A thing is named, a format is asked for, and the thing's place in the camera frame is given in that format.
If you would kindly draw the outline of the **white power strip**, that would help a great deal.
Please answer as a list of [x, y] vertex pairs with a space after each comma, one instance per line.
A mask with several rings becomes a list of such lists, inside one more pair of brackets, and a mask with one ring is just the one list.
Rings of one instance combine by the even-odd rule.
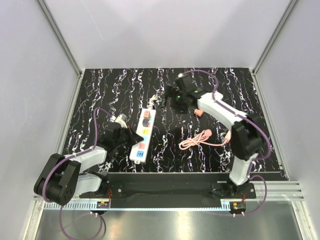
[[[150, 111], [149, 126], [143, 127], [143, 115], [145, 111]], [[151, 142], [153, 127], [155, 125], [156, 110], [143, 108], [140, 114], [139, 122], [136, 128], [136, 133], [144, 137], [144, 141], [132, 146], [129, 159], [135, 164], [143, 164], [147, 160], [148, 149]]]

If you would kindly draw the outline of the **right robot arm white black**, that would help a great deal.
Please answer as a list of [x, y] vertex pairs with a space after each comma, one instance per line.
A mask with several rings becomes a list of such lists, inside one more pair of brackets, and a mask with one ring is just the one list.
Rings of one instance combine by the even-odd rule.
[[197, 87], [177, 85], [166, 86], [162, 105], [167, 101], [178, 114], [186, 114], [190, 107], [209, 114], [222, 123], [229, 132], [226, 142], [230, 143], [234, 155], [233, 165], [225, 187], [220, 191], [222, 196], [239, 198], [244, 194], [251, 177], [250, 171], [255, 161], [260, 160], [259, 152], [264, 147], [271, 147], [271, 142], [258, 125], [259, 117], [239, 111], [223, 100], [217, 91], [209, 92]]

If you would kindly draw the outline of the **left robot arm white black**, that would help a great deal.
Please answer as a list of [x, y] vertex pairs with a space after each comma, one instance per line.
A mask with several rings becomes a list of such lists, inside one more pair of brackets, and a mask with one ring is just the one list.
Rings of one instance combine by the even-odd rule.
[[108, 186], [95, 173], [84, 173], [111, 158], [118, 148], [132, 147], [144, 140], [131, 127], [112, 122], [102, 135], [95, 130], [94, 144], [86, 150], [52, 154], [36, 180], [33, 192], [47, 203], [66, 205], [75, 195], [91, 192], [97, 198], [108, 193]]

